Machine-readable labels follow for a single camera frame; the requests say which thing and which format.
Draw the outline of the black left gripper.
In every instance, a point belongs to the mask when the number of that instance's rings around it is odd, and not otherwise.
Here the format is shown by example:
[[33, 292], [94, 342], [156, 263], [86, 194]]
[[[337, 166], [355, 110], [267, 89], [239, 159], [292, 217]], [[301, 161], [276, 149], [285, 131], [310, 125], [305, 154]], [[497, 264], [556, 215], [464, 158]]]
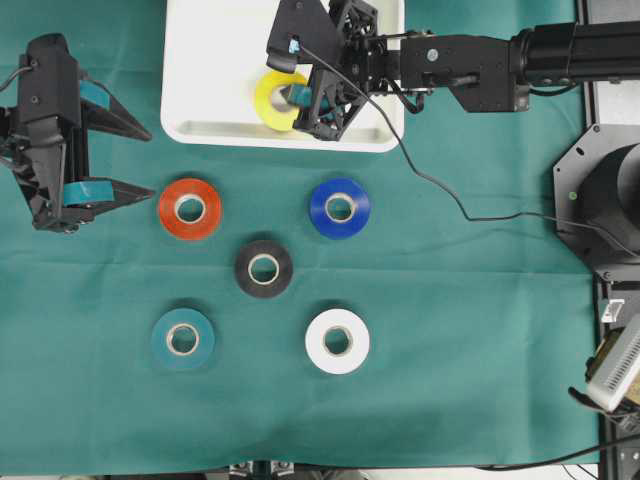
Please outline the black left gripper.
[[152, 135], [103, 84], [80, 80], [63, 34], [31, 40], [13, 78], [17, 103], [1, 109], [1, 164], [14, 175], [36, 230], [74, 233], [154, 195], [113, 179], [86, 179], [89, 130], [145, 142]]

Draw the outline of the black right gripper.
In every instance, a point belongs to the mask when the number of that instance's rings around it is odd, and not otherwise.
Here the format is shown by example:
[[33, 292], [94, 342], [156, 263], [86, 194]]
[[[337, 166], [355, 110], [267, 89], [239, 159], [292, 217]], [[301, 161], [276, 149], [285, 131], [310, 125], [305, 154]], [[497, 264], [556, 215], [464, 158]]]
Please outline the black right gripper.
[[[329, 16], [343, 50], [339, 66], [360, 90], [373, 95], [397, 95], [389, 78], [391, 59], [387, 41], [379, 39], [378, 9], [361, 0], [330, 0]], [[314, 66], [305, 91], [309, 99], [299, 105], [293, 129], [321, 141], [339, 141], [366, 104], [363, 95], [337, 74]]]

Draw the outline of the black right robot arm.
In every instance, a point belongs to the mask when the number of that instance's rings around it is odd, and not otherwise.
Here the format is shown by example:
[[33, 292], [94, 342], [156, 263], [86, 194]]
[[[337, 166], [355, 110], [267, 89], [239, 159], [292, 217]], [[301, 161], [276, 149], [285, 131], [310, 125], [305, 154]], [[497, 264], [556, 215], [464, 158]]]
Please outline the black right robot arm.
[[323, 141], [339, 140], [373, 96], [394, 95], [417, 114], [426, 95], [445, 88], [468, 113], [514, 113], [527, 110], [530, 94], [639, 77], [636, 21], [539, 25], [509, 40], [381, 34], [367, 2], [283, 1], [273, 33], [295, 65], [312, 67], [311, 98], [294, 127]]

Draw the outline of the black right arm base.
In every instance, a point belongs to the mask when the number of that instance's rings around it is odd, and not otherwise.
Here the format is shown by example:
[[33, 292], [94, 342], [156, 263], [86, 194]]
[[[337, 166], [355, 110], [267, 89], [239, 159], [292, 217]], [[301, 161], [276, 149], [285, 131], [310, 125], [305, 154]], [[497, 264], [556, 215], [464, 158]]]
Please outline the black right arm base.
[[639, 127], [596, 124], [554, 165], [558, 237], [601, 279], [639, 280]]

